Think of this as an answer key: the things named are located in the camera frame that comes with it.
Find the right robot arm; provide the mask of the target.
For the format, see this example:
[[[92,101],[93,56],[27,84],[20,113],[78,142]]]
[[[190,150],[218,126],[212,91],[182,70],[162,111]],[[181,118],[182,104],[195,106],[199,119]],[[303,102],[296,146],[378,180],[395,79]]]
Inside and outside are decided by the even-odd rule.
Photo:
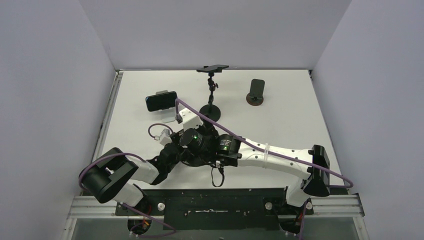
[[[194,128],[184,130],[179,145],[193,159],[219,169],[224,167],[258,167],[280,171],[297,177],[286,188],[281,199],[282,209],[295,213],[310,197],[328,197],[330,191],[330,161],[326,149],[313,145],[310,149],[288,149],[262,144],[230,134],[202,134]]]

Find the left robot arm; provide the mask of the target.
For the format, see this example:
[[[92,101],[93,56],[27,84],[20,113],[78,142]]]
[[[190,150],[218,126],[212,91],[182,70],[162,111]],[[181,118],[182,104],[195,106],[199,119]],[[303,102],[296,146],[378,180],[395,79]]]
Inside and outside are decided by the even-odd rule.
[[[129,181],[153,186],[160,184],[182,160],[183,152],[182,146],[170,142],[164,145],[159,155],[145,160],[114,147],[81,171],[78,185],[101,204],[111,200],[125,203],[134,214],[141,215],[147,211],[148,200]]]

